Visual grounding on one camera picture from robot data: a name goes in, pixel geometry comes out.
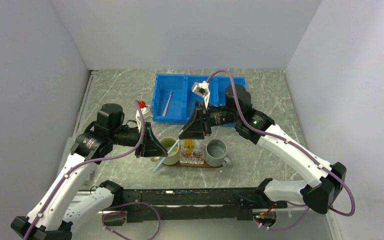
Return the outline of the white toothpaste tube green cap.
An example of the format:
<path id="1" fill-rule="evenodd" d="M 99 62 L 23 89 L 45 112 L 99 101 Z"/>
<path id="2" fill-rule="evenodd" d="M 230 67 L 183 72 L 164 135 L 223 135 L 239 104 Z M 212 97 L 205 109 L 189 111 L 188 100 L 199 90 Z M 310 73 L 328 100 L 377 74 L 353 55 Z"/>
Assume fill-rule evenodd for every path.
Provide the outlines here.
<path id="1" fill-rule="evenodd" d="M 202 142 L 203 142 L 202 139 L 193 140 L 193 154 L 195 156 L 200 156 L 202 154 L 202 150 L 201 150 Z"/>

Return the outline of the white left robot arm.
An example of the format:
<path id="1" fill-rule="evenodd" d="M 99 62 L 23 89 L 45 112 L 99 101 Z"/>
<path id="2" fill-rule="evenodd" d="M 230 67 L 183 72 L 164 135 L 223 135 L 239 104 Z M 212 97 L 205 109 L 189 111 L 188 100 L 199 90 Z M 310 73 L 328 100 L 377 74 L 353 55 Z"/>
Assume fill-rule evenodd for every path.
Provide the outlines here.
<path id="1" fill-rule="evenodd" d="M 117 210 L 126 202 L 124 188 L 106 180 L 76 206 L 71 202 L 83 183 L 100 163 L 109 161 L 115 145 L 128 147 L 128 154 L 140 158 L 166 157 L 167 150 L 144 120 L 139 101 L 136 106 L 136 127 L 124 123 L 121 105 L 106 103 L 96 119 L 78 135 L 67 160 L 38 204 L 25 216 L 17 216 L 10 227 L 25 240 L 69 240 L 86 220 L 104 209 Z"/>

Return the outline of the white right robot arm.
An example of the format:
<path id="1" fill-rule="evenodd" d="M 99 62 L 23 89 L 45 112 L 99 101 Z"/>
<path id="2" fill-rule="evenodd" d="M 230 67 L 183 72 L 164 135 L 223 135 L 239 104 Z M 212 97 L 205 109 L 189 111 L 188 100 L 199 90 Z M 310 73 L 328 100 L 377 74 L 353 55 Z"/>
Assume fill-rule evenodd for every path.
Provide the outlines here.
<path id="1" fill-rule="evenodd" d="M 266 178 L 256 189 L 256 203 L 267 208 L 273 202 L 303 203 L 319 214 L 332 210 L 341 193 L 347 168 L 330 163 L 307 151 L 290 138 L 275 121 L 252 105 L 251 94 L 240 84 L 225 89 L 225 105 L 205 107 L 196 101 L 193 114 L 179 133 L 181 140 L 203 140 L 211 128 L 234 124 L 246 140 L 275 154 L 301 177 L 301 181 L 278 181 Z"/>

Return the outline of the brown oval wooden tray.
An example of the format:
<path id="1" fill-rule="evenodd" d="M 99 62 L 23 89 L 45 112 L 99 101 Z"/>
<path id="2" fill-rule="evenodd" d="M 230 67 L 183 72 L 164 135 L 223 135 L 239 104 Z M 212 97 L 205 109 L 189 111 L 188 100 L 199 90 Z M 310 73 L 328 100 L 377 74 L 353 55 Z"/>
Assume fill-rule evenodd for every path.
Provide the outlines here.
<path id="1" fill-rule="evenodd" d="M 182 163 L 178 161 L 175 164 L 169 165 L 170 167 L 189 167 L 189 168 L 209 168 L 209 169 L 217 169 L 223 167 L 223 165 L 219 166 L 211 166 L 204 162 L 203 164 L 195 164 L 195 163 Z"/>

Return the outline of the grey ceramic mug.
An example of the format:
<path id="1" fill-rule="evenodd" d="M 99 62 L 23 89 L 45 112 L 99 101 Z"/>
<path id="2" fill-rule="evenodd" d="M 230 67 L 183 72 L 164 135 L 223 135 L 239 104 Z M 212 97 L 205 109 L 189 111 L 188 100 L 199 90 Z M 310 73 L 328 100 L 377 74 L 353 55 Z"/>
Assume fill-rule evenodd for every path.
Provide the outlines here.
<path id="1" fill-rule="evenodd" d="M 212 139 L 205 145 L 204 161 L 211 167 L 230 167 L 232 161 L 227 157 L 228 148 L 224 141 Z"/>

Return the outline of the yellow orange tube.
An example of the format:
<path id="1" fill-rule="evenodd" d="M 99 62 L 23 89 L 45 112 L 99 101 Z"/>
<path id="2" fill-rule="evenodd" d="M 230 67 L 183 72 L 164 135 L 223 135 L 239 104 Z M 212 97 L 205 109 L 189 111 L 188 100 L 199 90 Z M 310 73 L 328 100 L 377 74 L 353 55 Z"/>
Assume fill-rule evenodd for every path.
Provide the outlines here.
<path id="1" fill-rule="evenodd" d="M 184 140 L 184 151 L 186 155 L 191 155 L 194 151 L 194 141 L 192 139 Z"/>

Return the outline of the light green ceramic mug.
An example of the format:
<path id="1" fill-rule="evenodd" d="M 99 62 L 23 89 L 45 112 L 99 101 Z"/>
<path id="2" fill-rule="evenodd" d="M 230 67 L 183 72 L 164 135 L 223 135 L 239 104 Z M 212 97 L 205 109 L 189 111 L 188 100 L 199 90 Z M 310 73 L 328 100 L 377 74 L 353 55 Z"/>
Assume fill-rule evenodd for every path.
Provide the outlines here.
<path id="1" fill-rule="evenodd" d="M 152 157 L 152 162 L 160 162 L 164 165 L 174 165 L 180 160 L 180 140 L 174 137 L 164 137 L 160 140 L 162 146 L 167 150 L 167 157 Z"/>

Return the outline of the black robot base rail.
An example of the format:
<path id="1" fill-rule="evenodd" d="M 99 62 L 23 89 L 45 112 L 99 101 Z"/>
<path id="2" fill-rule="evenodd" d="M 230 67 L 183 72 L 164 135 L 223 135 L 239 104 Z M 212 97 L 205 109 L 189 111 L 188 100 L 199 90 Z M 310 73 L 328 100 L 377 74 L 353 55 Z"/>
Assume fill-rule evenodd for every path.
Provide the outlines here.
<path id="1" fill-rule="evenodd" d="M 255 187 L 124 189 L 108 211 L 126 213 L 128 223 L 154 220 L 236 219 L 251 221 L 254 215 L 287 208 L 273 202 Z"/>

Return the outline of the clear glass toothbrush holder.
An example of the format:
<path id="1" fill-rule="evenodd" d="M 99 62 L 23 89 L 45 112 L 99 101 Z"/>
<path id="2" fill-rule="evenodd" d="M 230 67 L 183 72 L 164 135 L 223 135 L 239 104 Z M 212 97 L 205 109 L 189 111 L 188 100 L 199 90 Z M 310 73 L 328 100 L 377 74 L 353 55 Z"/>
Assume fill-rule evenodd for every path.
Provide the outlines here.
<path id="1" fill-rule="evenodd" d="M 179 162 L 190 163 L 190 164 L 203 164 L 205 162 L 204 152 L 205 152 L 205 147 L 203 146 L 203 147 L 201 147 L 201 155 L 200 156 L 195 156 L 193 154 L 193 152 L 191 155 L 186 155 L 184 146 L 181 145 Z"/>

